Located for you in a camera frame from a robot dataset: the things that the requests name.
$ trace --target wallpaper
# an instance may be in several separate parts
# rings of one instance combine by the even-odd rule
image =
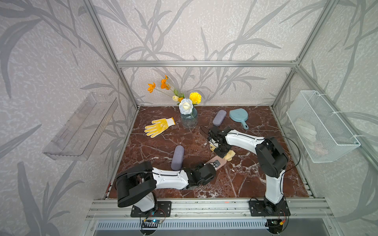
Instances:
[[[123,70],[138,104],[175,105],[170,90],[161,93],[161,80],[169,77],[170,85],[188,96],[202,95],[201,105],[271,105],[290,68],[127,68]],[[156,89],[149,93],[149,83]]]
[[[378,1],[341,3],[302,66],[378,151]]]
[[[0,16],[0,235],[78,235],[136,110],[81,1],[1,0]],[[90,92],[119,105],[89,159],[42,154]]]
[[[295,60],[325,0],[93,0],[117,60]]]
[[[94,0],[117,60],[295,60],[326,1]],[[168,75],[202,105],[271,105],[289,68],[123,68],[139,105],[173,104]]]
[[[286,136],[301,150],[301,162],[307,182],[316,197],[325,197],[345,236],[373,236],[378,230],[378,173],[358,149],[335,162],[313,163],[286,112],[301,90],[310,90],[295,75],[274,108]],[[296,147],[291,149],[298,158]]]

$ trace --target clear plastic shelf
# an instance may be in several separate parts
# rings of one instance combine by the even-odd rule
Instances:
[[[90,93],[43,153],[54,160],[87,160],[117,106],[116,97]]]

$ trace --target yellow sponge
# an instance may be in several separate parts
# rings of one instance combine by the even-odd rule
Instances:
[[[228,153],[223,157],[226,161],[231,161],[235,152],[233,150],[229,150]]]

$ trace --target green stem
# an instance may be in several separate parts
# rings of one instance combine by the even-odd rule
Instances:
[[[155,88],[157,91],[159,91],[159,92],[161,92],[161,93],[164,93],[163,91],[160,91],[160,90],[158,90],[157,88]],[[168,94],[166,94],[166,93],[164,93],[165,95],[167,95],[167,96],[169,96],[170,98],[172,98],[170,95],[168,95]]]

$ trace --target mesh basket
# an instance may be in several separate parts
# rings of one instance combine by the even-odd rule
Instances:
[[[360,146],[317,91],[301,91],[287,115],[314,163],[333,162]]]

